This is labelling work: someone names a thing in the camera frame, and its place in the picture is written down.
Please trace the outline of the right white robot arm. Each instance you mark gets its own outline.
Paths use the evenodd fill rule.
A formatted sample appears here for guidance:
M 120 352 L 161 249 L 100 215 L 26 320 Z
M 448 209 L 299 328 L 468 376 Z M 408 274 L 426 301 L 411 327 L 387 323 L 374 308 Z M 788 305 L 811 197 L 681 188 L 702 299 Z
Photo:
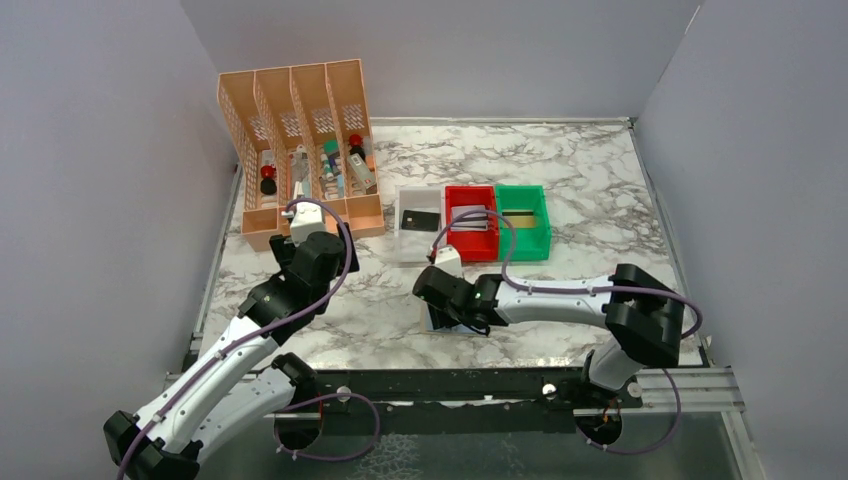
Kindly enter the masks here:
M 641 369 L 679 364 L 684 303 L 641 268 L 617 265 L 608 277 L 582 281 L 532 281 L 485 274 L 469 282 L 431 265 L 412 293 L 449 326 L 487 335 L 494 326 L 524 322 L 588 325 L 611 338 L 591 352 L 587 383 L 616 392 Z

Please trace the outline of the black chip card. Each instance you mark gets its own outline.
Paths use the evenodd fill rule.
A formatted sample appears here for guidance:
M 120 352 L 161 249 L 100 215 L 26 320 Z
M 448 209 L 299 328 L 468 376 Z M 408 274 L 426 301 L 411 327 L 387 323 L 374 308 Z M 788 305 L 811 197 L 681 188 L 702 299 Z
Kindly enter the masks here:
M 441 215 L 438 212 L 404 210 L 400 220 L 400 229 L 418 232 L 438 232 Z

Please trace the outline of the white credit card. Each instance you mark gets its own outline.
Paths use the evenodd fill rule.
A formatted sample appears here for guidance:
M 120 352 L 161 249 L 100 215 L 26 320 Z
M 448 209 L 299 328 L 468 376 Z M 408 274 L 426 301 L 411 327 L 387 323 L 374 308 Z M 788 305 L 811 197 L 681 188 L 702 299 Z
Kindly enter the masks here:
M 487 231 L 489 216 L 484 205 L 462 205 L 451 208 L 451 231 Z

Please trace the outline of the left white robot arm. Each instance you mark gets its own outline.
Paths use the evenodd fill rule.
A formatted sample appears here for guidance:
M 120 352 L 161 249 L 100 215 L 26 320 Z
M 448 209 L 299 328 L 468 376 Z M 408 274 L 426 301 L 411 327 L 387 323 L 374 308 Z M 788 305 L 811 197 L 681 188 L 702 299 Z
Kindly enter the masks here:
M 347 274 L 358 269 L 345 223 L 282 244 L 281 270 L 254 287 L 213 346 L 170 387 L 136 412 L 105 423 L 121 479 L 193 479 L 213 452 L 249 423 L 305 394 L 313 371 L 284 358 L 250 382 L 244 376 L 323 314 Z

